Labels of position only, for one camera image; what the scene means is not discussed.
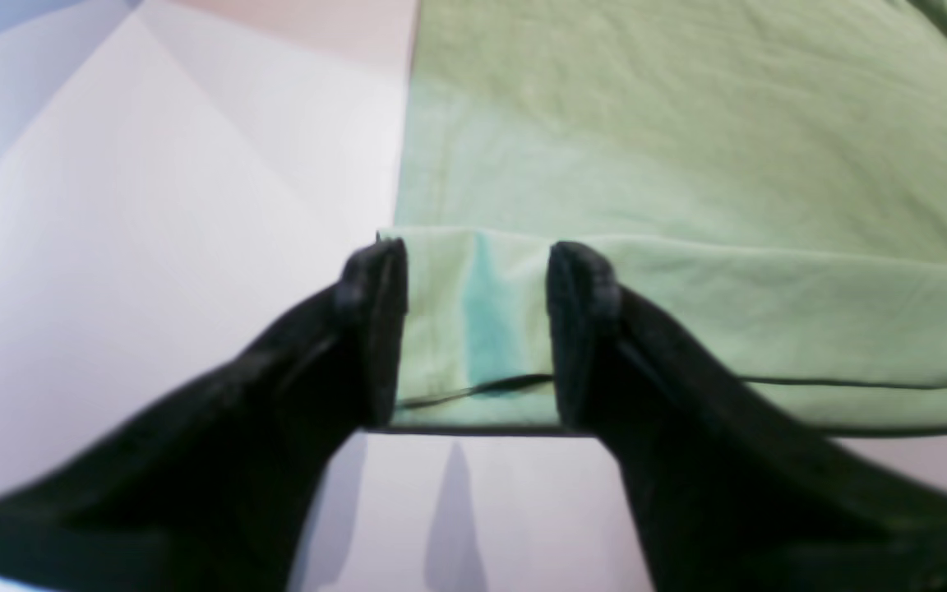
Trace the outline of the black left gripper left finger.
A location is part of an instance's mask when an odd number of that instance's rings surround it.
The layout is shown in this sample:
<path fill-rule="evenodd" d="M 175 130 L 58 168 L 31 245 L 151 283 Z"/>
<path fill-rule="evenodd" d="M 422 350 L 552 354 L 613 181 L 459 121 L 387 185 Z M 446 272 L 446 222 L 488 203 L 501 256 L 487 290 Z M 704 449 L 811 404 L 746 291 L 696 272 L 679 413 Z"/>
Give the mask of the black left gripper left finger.
<path fill-rule="evenodd" d="M 376 240 L 237 357 L 0 496 L 0 576 L 57 591 L 282 591 L 327 465 L 390 421 L 409 304 Z"/>

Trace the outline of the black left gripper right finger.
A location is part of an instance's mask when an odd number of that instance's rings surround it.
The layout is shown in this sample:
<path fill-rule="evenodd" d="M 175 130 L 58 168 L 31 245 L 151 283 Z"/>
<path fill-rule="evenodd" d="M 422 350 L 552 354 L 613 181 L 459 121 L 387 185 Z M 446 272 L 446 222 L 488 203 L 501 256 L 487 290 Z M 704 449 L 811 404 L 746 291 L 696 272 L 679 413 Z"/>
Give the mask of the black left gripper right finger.
<path fill-rule="evenodd" d="M 658 591 L 947 591 L 947 493 L 745 386 L 590 247 L 547 266 L 557 412 L 615 458 Z"/>

